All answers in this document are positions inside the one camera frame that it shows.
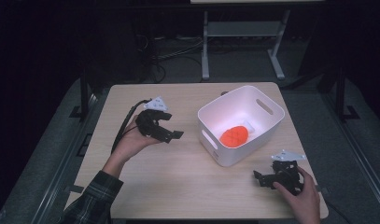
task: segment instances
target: hand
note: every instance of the hand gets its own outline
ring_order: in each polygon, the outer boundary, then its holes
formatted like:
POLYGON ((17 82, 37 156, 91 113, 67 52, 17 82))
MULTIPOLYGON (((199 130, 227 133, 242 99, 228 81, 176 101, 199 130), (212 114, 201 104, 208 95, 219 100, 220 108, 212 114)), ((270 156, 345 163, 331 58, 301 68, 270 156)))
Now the hand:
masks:
POLYGON ((103 167, 104 172, 116 178, 120 177, 120 172, 126 161, 139 153, 143 148, 161 142, 155 138, 146 137, 141 134, 136 127, 136 119, 137 115, 134 116, 131 123, 125 128, 123 137, 103 167))
POLYGON ((297 196, 292 195, 281 184, 274 182, 274 187, 279 190, 294 212, 295 218, 302 224, 320 223, 320 196, 315 187, 315 182, 303 168, 298 166, 298 171, 303 176, 303 191, 297 196))

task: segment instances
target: table top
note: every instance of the table top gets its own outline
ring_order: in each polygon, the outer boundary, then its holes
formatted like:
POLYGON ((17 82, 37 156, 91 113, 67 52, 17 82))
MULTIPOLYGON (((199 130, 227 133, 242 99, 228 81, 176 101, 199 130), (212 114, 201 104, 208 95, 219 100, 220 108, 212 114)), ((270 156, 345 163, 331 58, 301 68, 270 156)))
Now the table top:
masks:
MULTIPOLYGON (((199 83, 118 85, 111 88, 81 164, 75 185, 87 187, 105 164, 132 106, 161 96, 173 116, 160 125, 183 131, 181 139, 143 149, 124 166, 124 185, 111 208, 113 218, 139 219, 270 219, 293 218, 276 190, 262 188, 253 170, 272 174, 271 156, 282 149, 304 154, 291 117, 274 83, 199 83), (271 140, 231 167, 218 165, 199 140, 198 110, 245 85, 264 92, 286 112, 271 140)), ((139 106, 135 112, 141 112, 139 106)), ((308 161, 299 165, 313 175, 308 161)), ((72 192, 67 205, 80 194, 72 192)), ((329 211, 321 196, 320 213, 329 211)))

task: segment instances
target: orange object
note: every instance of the orange object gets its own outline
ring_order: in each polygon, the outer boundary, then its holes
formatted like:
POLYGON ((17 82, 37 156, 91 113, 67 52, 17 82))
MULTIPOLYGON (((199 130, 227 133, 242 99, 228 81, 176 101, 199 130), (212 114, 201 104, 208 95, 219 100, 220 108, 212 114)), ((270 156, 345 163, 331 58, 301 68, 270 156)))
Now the orange object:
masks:
POLYGON ((247 128, 244 126, 236 126, 225 131, 225 133, 219 138, 219 141, 225 147, 240 147, 247 141, 247 138, 247 128))

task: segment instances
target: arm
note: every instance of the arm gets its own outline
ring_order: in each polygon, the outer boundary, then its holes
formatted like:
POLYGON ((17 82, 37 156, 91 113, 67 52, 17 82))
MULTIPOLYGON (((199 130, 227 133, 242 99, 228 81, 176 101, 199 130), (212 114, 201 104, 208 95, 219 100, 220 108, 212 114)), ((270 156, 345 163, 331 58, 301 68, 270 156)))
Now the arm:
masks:
POLYGON ((297 196, 292 195, 281 184, 274 182, 274 187, 279 190, 294 212, 295 218, 302 224, 320 223, 320 196, 315 187, 315 182, 303 168, 298 167, 303 176, 303 191, 297 196))
POLYGON ((122 181, 119 180, 123 165, 143 148, 160 141, 143 136, 135 126, 134 117, 125 129, 124 136, 82 195, 68 206, 59 223, 105 223, 122 181))

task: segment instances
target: shirt sleeve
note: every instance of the shirt sleeve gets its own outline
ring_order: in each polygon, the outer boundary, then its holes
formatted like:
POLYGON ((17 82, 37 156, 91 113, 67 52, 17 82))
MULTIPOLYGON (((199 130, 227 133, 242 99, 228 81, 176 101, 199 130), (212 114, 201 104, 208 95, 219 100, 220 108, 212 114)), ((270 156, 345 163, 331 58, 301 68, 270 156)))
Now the shirt sleeve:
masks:
POLYGON ((59 223, 106 223, 122 184, 116 177, 99 171, 82 195, 64 210, 59 223))

